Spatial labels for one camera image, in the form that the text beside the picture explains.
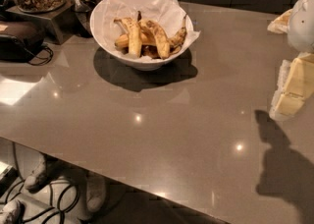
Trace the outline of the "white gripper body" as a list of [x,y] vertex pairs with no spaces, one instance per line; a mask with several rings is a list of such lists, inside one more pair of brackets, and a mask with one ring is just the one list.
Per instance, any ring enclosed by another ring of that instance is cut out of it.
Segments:
[[314,52],[314,0],[298,0],[288,19],[288,43],[300,52]]

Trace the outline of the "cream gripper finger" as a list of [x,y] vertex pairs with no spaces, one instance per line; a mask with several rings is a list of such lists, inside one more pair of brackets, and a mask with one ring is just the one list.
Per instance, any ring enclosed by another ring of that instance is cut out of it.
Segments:
[[301,52],[293,61],[284,60],[269,115],[273,120],[292,118],[314,93],[314,54]]
[[288,32],[288,20],[291,15],[292,9],[289,9],[275,18],[268,24],[267,30],[273,33],[287,33]]

